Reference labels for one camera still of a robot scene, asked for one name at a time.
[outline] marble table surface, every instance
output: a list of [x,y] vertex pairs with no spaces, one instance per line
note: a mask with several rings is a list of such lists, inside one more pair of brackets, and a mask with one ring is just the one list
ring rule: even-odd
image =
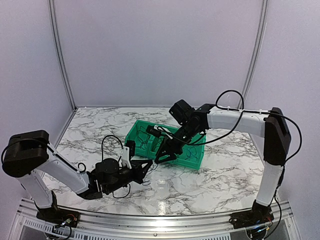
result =
[[[101,161],[101,141],[114,134],[123,142],[136,120],[178,127],[168,108],[121,107],[80,108],[67,128],[58,151],[75,165],[84,163],[88,171]],[[212,140],[227,130],[207,132]],[[119,144],[106,139],[104,158],[121,153]],[[233,132],[217,142],[205,146],[200,170],[173,164],[159,164],[149,172],[148,185],[131,183],[126,198],[112,194],[101,199],[84,200],[45,174],[43,180],[57,196],[58,204],[73,208],[128,215],[194,215],[218,213],[250,208],[259,190],[263,163],[246,133]],[[114,192],[124,196],[128,188]]]

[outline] green basket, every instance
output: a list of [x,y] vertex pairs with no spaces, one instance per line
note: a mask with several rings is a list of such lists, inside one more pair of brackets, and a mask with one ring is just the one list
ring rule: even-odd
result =
[[[125,138],[125,143],[127,141],[135,141],[135,155],[145,157],[148,159],[155,160],[158,148],[163,140],[163,137],[155,137],[146,132],[147,126],[151,125],[154,126],[156,123],[137,120],[133,127],[131,128],[130,132]],[[157,124],[164,128],[167,128],[170,132],[175,133],[178,128]],[[200,138],[201,135],[197,134],[193,137],[191,142]],[[204,136],[201,140],[197,143],[204,143],[206,141],[206,136]],[[176,160],[168,161],[168,163],[181,165],[187,168],[199,170],[201,166],[202,159],[205,153],[205,146],[189,146],[185,145],[182,148],[182,154],[177,156]]]

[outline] vertical metal pole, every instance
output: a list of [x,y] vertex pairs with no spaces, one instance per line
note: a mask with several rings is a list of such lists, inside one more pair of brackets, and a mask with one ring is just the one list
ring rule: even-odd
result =
[[55,1],[54,0],[48,0],[49,5],[49,14],[50,14],[50,21],[51,21],[51,28],[53,33],[53,40],[54,40],[54,46],[57,54],[57,59],[59,63],[59,68],[61,71],[61,76],[65,88],[65,92],[70,104],[70,107],[73,111],[77,109],[77,106],[75,104],[75,99],[71,90],[71,85],[68,78],[68,73],[62,53],[61,43],[60,43],[60,37],[58,32],[58,24],[57,24],[57,15],[56,15],[56,7],[55,7]]
[[[255,68],[258,60],[258,56],[261,50],[262,42],[264,39],[265,29],[266,29],[266,21],[267,21],[267,14],[268,14],[268,6],[269,6],[269,0],[262,0],[261,3],[261,12],[260,12],[260,20],[258,25],[258,32],[256,34],[254,49],[251,57],[251,62],[249,65],[249,69],[246,75],[245,83],[242,89],[242,95],[244,100],[246,100],[248,96],[248,92],[250,89],[250,85],[252,83],[252,79],[255,73]],[[241,107],[241,101],[238,103],[238,108]]]
[[54,142],[54,147],[57,148],[62,137],[64,136],[65,132],[67,131],[72,119],[74,118],[74,116],[76,115],[77,109],[73,110],[72,113],[70,114],[70,116],[68,117],[67,121],[65,122],[61,132],[59,133],[58,137],[56,138],[55,142]]

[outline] white backdrop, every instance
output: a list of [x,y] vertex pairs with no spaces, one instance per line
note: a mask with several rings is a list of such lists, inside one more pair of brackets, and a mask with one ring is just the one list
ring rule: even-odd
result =
[[[0,1],[0,152],[12,135],[44,129],[54,144],[71,114],[44,0]],[[0,168],[0,239],[8,239],[21,198]]]
[[[78,106],[194,106],[242,90],[261,0],[56,0]],[[234,96],[224,104],[235,106]]]
[[[264,42],[255,68],[246,108],[279,107],[300,126],[300,153],[285,167],[280,197],[288,199],[303,240],[320,235],[320,2],[270,1]],[[292,134],[289,154],[297,150]],[[253,138],[263,152],[263,141]]]

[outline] robotic arm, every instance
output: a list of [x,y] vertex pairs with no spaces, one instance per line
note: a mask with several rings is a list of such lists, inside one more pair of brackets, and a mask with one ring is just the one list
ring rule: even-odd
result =
[[123,147],[122,167],[117,160],[106,158],[96,163],[93,171],[80,171],[57,152],[49,142],[49,134],[46,131],[38,130],[10,138],[2,168],[6,174],[19,180],[32,196],[38,208],[37,218],[61,225],[69,219],[69,216],[73,216],[69,225],[76,227],[79,213],[58,208],[55,193],[44,184],[39,171],[64,183],[83,199],[99,199],[103,197],[103,193],[108,195],[121,187],[126,187],[132,181],[143,183],[152,162],[150,160],[131,162],[134,155],[135,143],[131,141]]
[[[268,116],[260,110],[259,113],[250,111],[234,111],[222,109],[215,104],[204,104],[194,109],[184,100],[180,100],[169,110],[181,127],[173,134],[160,126],[149,126],[147,131],[156,137],[165,136],[156,154],[156,163],[172,161],[183,151],[183,146],[197,145],[191,143],[192,138],[208,129],[231,130],[238,124],[235,131],[254,134],[264,138],[264,171],[260,189],[253,203],[252,209],[233,213],[230,223],[235,229],[266,223],[274,216],[270,204],[276,190],[284,177],[284,165],[291,142],[291,134],[282,111],[274,107]],[[262,239],[266,232],[255,232],[251,239]]]

